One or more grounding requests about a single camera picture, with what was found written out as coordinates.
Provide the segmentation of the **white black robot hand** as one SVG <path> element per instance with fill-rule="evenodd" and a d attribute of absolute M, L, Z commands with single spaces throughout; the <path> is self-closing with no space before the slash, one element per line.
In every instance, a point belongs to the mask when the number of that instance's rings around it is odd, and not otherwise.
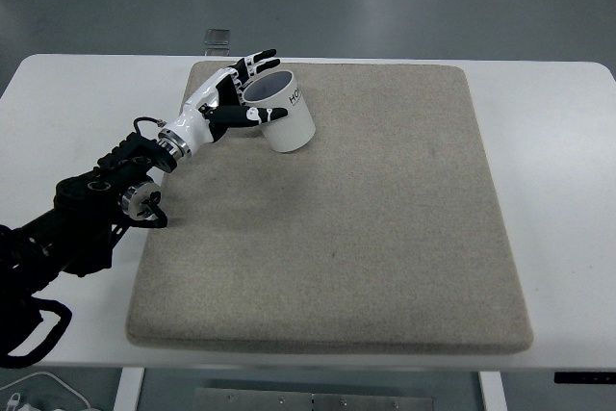
<path fill-rule="evenodd" d="M 217 128 L 254 127 L 289 115 L 285 108 L 244 106 L 248 82 L 280 65 L 277 51 L 268 49 L 239 59 L 234 68 L 217 70 L 183 103 L 180 115 L 166 123 L 158 134 L 158 144 L 173 157 L 191 157 L 204 144 L 219 140 L 224 131 Z"/>

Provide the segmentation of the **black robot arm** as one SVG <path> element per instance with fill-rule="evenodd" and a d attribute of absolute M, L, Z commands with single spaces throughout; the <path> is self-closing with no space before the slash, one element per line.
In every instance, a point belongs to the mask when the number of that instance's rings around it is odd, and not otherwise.
<path fill-rule="evenodd" d="M 257 109 L 244 98 L 248 83 L 280 64 L 273 49 L 217 70 L 183 104 L 180 116 L 161 123 L 155 140 L 134 130 L 89 172 L 61 181 L 50 211 L 29 223 L 1 228 L 1 314 L 39 323 L 53 301 L 36 298 L 60 272 L 85 276 L 111 265 L 113 249 L 131 227 L 164 228 L 158 193 L 147 193 L 148 171 L 172 172 L 230 128 L 284 119 L 288 110 Z"/>

